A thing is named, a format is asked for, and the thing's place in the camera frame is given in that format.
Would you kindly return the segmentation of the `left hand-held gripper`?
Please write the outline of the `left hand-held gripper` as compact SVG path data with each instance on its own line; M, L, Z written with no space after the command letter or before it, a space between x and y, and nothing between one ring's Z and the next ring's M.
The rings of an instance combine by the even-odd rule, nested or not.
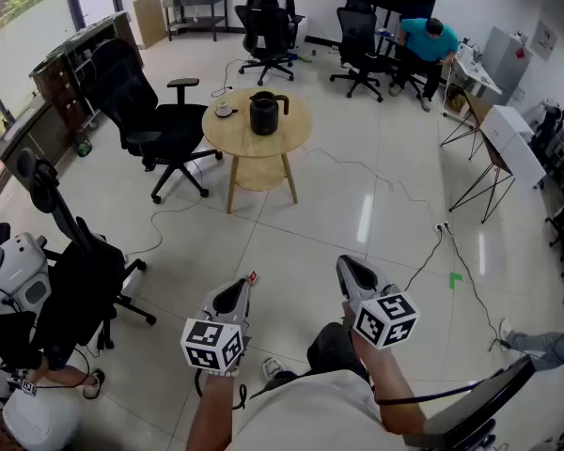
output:
M237 368L250 341L247 317L252 288L246 278L225 283L205 297L202 308L207 314L186 320L180 346L190 367L211 373L232 373Z

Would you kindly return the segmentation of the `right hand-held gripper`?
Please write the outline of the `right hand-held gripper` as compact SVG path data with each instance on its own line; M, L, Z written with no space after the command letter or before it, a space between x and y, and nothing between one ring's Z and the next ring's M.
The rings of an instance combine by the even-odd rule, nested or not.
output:
M341 255L336 264L341 292L355 314L352 329L373 348L383 350L406 341L420 318L408 293L387 292L384 272L361 257ZM357 294L373 294L356 300Z

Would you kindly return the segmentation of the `black kettle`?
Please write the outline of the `black kettle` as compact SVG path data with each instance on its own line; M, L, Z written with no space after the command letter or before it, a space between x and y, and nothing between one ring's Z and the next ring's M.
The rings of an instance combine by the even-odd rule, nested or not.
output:
M290 111L290 100L284 95L275 95L269 91L259 91L249 98L250 127L254 134L272 135L277 131L279 121L279 105L283 103L285 116Z

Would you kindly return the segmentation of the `person's right forearm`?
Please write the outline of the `person's right forearm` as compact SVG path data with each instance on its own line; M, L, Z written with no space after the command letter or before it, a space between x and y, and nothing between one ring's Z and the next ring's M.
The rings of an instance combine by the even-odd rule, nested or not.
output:
M376 350L355 331L351 331L351 336L354 349L371 377L376 401L414 397L391 349ZM383 427L394 434L419 433L426 422L417 403L380 406L379 409Z

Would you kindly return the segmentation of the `person's left forearm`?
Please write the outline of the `person's left forearm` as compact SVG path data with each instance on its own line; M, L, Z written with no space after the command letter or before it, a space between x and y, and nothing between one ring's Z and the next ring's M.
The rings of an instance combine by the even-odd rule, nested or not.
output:
M232 441L234 378L209 375L191 425L186 451L225 451Z

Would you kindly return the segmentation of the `person's black trouser leg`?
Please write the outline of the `person's black trouser leg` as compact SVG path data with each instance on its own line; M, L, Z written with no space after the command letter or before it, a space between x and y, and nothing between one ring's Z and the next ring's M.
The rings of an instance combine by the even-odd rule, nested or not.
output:
M349 370L369 382L369 375L358 357L348 330L338 322L326 324L306 352L310 369L306 375Z

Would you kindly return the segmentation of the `person's white shoe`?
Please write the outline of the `person's white shoe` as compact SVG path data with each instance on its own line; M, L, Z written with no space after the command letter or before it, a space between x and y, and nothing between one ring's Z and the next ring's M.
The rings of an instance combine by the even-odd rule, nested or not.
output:
M278 374L286 372L285 365L274 357L267 357L262 362L262 373L267 381L273 380Z

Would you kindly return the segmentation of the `person's white shirt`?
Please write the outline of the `person's white shirt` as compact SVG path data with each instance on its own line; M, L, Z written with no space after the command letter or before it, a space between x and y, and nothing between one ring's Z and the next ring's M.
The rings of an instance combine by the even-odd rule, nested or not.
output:
M298 378L249 400L226 451L407 451L368 384L348 370Z

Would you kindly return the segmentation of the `black chair with clothing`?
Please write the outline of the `black chair with clothing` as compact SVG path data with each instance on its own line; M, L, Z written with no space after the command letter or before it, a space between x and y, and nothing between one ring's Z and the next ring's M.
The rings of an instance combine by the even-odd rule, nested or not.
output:
M138 258L127 265L119 249L103 235L90 231L83 218L71 214L58 190L57 172L49 161L26 148L18 157L17 169L28 183L36 209L52 215L58 229L70 239L63 253L44 252L54 263L49 277L56 293L51 309L60 318L57 329L74 338L79 346L97 336L98 349L110 350L114 347L110 321L117 317L118 305L154 325L157 319L153 315L132 305L123 295L126 279L135 270L145 271L147 263Z

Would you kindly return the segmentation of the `black flat panel device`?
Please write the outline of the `black flat panel device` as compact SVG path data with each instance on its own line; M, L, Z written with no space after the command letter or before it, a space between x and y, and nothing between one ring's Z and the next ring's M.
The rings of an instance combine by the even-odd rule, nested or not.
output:
M532 359L520 358L507 369L477 383L463 397L428 419L421 432L405 434L405 445L423 451L488 449L494 441L494 416L534 373Z

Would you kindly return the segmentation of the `round wooden table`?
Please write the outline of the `round wooden table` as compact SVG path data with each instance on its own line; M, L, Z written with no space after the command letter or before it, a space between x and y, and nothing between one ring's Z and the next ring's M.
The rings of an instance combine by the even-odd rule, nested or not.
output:
M289 154L302 146L312 131L312 116L303 100L289 94L290 112L279 117L278 129L268 136L256 135L250 127L250 100L258 90L236 90L212 103L202 118L206 140L232 157L227 191L227 212L232 212L235 190L270 191L286 182L294 203L298 202ZM215 114L217 105L228 102L238 112L228 118Z

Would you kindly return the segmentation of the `large black office chair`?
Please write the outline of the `large black office chair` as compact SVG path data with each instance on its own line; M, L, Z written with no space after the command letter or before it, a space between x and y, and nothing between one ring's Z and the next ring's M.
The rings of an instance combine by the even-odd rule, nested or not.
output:
M80 88L91 106L117 126L121 147L140 158L147 172L158 165L165 167L150 194L152 201L161 202L160 191L177 170L202 198L207 198L209 191L192 176L186 164L209 156L221 161L223 152L197 149L204 137L202 119L207 107L187 103L185 89L197 86L199 80L170 81L167 86L177 90L178 101L160 104L135 48L123 39L109 39L99 45L91 54L89 66Z

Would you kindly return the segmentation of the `white cardboard box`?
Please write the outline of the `white cardboard box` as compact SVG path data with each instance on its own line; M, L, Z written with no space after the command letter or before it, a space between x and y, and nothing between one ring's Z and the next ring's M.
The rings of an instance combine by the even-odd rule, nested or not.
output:
M533 188L544 178L545 170L528 145L533 132L513 107L494 105L480 129L521 187Z

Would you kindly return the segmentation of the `white round-faced machine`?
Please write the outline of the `white round-faced machine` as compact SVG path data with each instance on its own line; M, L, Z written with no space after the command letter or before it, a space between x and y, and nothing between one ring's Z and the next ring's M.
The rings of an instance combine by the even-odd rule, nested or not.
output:
M46 255L24 232L0 245L0 315L31 312L39 316L51 294Z

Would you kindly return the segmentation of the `white cylindrical stool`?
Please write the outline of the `white cylindrical stool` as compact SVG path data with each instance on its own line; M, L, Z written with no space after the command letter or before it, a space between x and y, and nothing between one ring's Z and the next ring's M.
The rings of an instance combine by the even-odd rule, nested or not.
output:
M26 451L62 451L81 423L74 389L39 389L34 396L17 389L2 410L8 432Z

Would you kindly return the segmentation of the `white desk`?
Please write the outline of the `white desk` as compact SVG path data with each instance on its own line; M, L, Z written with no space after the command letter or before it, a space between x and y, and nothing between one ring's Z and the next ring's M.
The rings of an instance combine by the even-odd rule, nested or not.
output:
M465 106L459 112L452 110L449 106L449 91L452 87L454 87L456 93L459 93L471 85L469 92L477 97L480 97L487 89L490 89L497 96L503 94L503 91L483 68L482 63L475 61L474 55L475 51L471 46L463 42L459 44L458 52L453 58L446 79L442 117L460 121L465 116Z

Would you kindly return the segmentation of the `black mesh office chair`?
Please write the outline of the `black mesh office chair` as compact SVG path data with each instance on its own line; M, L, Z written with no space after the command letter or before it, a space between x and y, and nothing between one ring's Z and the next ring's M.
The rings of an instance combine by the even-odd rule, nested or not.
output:
M353 85L347 92L350 99L355 89L361 85L377 96L377 102L384 100L379 87L380 81L372 77L374 73L391 74L399 65L393 56L381 54L375 43L376 15L373 11L361 11L351 8L338 8L342 40L338 45L340 63L350 67L346 74L332 74L330 81L351 80ZM376 60L365 57L365 53L377 54Z
M292 51L304 17L291 17L277 0L246 0L246 4L236 6L235 11L245 30L243 47L251 56L238 73L243 75L246 69L262 68L258 78L258 85L262 86L266 73L275 69L286 73L292 82Z

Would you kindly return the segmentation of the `low dark wooden cabinet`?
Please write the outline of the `low dark wooden cabinet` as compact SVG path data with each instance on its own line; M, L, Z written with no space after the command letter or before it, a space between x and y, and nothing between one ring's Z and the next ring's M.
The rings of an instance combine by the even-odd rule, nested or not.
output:
M28 186L26 178L17 170L22 150L28 148L56 165L72 142L72 135L55 106L40 94L34 94L15 122L0 134L0 194L10 177Z

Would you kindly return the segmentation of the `grey metal cabinet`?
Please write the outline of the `grey metal cabinet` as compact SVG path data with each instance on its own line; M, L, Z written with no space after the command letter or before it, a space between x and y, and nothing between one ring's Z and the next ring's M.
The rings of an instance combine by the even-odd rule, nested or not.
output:
M521 41L494 26L482 53L481 63L501 93L483 86L478 97L490 105L507 105L525 75L531 56L532 53Z

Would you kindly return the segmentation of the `dark open shelf cart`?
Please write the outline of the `dark open shelf cart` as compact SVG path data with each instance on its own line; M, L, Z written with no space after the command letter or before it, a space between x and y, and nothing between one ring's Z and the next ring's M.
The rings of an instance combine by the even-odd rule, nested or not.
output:
M119 11L92 23L54 48L30 72L40 95L49 101L70 132L96 129L98 111L84 97L81 83L91 70L91 56L107 40L135 44L130 16Z

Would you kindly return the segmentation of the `brown cardboard panel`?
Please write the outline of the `brown cardboard panel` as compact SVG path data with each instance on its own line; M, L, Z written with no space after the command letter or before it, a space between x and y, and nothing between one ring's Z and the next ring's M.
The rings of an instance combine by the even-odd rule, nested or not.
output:
M135 0L133 9L144 50L167 37L161 0Z

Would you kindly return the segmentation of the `white wall poster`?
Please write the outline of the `white wall poster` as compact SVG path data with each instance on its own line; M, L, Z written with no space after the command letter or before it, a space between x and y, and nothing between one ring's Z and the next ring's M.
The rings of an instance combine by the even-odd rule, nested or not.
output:
M544 61L548 61L556 46L556 33L543 21L539 21L534 36L530 43L530 49Z

